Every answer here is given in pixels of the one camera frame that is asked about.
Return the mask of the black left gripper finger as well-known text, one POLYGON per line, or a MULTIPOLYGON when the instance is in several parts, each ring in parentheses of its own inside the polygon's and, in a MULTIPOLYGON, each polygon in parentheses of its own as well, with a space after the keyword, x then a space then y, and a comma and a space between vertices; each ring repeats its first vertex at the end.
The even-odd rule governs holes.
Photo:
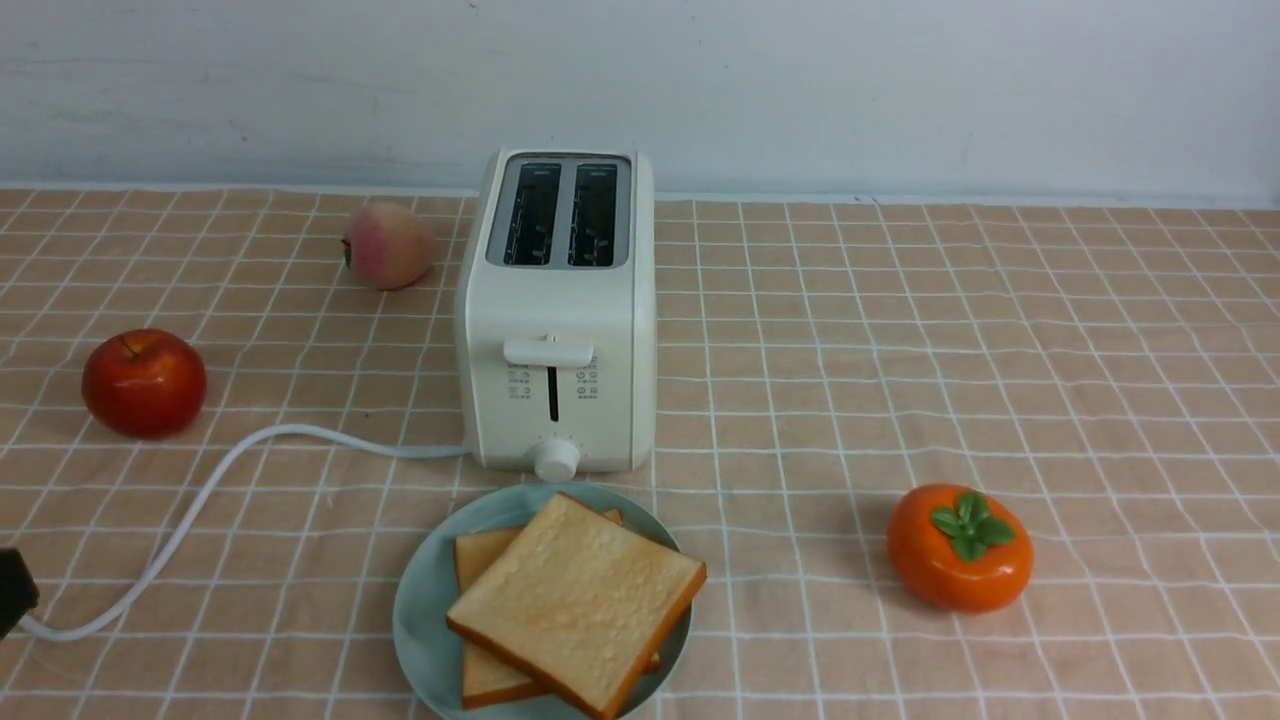
POLYGON ((0 638, 5 639, 38 607, 38 587, 17 547, 0 551, 0 638))

